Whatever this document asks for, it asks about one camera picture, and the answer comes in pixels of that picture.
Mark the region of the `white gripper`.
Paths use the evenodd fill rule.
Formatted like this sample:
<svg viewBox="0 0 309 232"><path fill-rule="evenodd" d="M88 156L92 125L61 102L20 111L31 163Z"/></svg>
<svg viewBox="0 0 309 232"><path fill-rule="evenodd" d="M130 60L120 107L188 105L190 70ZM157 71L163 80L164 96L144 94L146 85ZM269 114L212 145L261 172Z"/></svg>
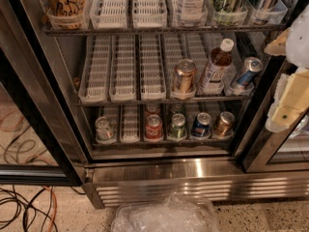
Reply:
<svg viewBox="0 0 309 232"><path fill-rule="evenodd" d="M265 47L264 53L285 56L296 66L295 73L280 76L267 114L267 130L281 132L309 107L309 5L289 28Z"/></svg>

